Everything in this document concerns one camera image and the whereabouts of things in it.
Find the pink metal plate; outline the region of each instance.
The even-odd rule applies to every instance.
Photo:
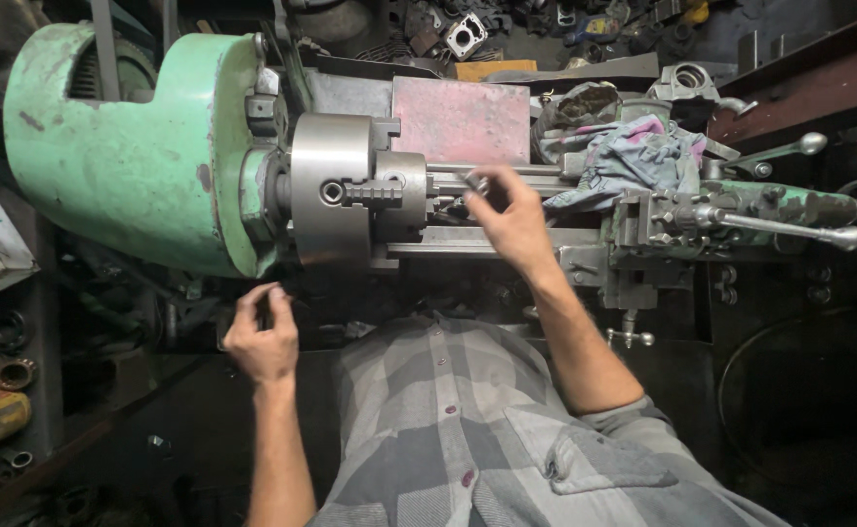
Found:
[[[393,116],[402,122],[395,152],[427,162],[530,162],[526,86],[396,77]]]

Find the plaid shirt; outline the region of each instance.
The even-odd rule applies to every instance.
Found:
[[[543,356],[494,325],[395,321],[340,368],[341,470],[310,525],[786,525],[649,398],[569,415]]]

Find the right hand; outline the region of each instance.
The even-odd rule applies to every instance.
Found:
[[[471,191],[464,194],[464,204],[484,228],[484,234],[497,253],[527,278],[544,265],[555,264],[539,193],[506,165],[477,167],[471,173],[487,177],[491,183],[502,187],[510,200],[510,205],[500,214],[483,196]]]
[[[267,301],[272,329],[260,331],[256,304]],[[257,385],[294,380],[298,362],[298,328],[292,318],[289,296],[276,283],[253,288],[236,302],[236,315],[224,337],[224,348]]]

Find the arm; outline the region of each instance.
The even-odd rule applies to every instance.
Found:
[[[266,298],[275,323],[259,331],[256,303]],[[298,330],[289,298],[278,283],[261,285],[240,298],[224,347],[256,384],[256,465],[247,525],[305,525],[316,509],[295,411]]]
[[[643,387],[611,351],[565,280],[546,233],[539,193],[507,166],[474,173],[507,192],[510,205],[502,214],[473,192],[465,200],[490,243],[530,285],[570,410],[602,412],[642,398]]]

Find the cloth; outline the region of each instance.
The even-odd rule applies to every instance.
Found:
[[[540,142],[555,130],[576,130],[582,126],[610,123],[617,114],[617,88],[613,84],[585,82],[572,88],[557,101],[543,107],[542,114],[530,130],[530,146],[542,162],[555,164],[558,158],[550,158],[543,152]]]
[[[310,525],[786,525],[726,490],[649,398],[575,418],[545,358],[475,321],[395,321],[341,355],[342,463]]]
[[[625,188],[698,193],[706,138],[669,135],[657,116],[645,115],[630,123],[547,134],[540,144],[556,160],[565,152],[586,153],[578,186],[543,203],[547,209],[584,212],[610,208]]]

